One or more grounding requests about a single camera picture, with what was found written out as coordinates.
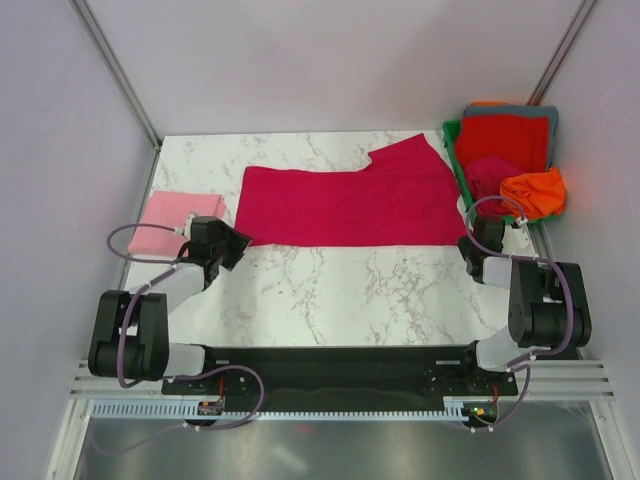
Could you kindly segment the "light pink t-shirt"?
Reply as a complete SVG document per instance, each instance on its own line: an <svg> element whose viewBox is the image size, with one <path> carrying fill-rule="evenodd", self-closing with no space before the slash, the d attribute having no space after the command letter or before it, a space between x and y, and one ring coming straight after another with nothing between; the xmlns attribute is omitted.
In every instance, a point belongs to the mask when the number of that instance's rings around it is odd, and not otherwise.
<svg viewBox="0 0 640 480"><path fill-rule="evenodd" d="M185 227L190 214L222 218L225 210L221 195L155 191L146 203L141 222L170 227L171 232L150 227L136 229L128 245L128 253L175 257L186 242L186 238L176 230Z"/></svg>

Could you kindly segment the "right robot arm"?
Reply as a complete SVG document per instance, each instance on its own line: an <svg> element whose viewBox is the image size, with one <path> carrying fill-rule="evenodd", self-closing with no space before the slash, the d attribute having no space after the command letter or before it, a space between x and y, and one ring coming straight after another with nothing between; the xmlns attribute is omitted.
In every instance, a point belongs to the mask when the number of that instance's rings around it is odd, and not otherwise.
<svg viewBox="0 0 640 480"><path fill-rule="evenodd" d="M505 221L478 215L458 240L467 273L482 285L509 293L507 325L469 346L474 359L458 368L467 392L483 392L494 372L508 372L528 361L573 352L588 344L592 321L581 267L548 263L503 252Z"/></svg>

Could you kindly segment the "magenta t-shirt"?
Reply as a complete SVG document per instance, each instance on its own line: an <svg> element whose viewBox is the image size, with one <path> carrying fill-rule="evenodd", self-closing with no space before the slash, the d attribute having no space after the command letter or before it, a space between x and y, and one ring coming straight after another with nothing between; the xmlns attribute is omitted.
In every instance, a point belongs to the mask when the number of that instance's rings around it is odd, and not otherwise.
<svg viewBox="0 0 640 480"><path fill-rule="evenodd" d="M453 246L459 189L422 134L369 154L361 170L246 168L235 219L254 245Z"/></svg>

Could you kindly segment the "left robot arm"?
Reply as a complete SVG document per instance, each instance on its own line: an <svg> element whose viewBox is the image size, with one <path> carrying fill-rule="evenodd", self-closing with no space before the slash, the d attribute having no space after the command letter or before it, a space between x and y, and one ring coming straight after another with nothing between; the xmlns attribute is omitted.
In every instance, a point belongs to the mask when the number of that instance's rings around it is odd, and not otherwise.
<svg viewBox="0 0 640 480"><path fill-rule="evenodd" d="M164 272L138 287L100 296L88 369L95 377L116 379L124 389L143 381L179 379L208 393L218 385L218 367L206 360L204 346L170 341L169 317L207 290L222 268L233 270L252 238L215 216L190 215L170 231L183 238L174 259L124 257L165 265Z"/></svg>

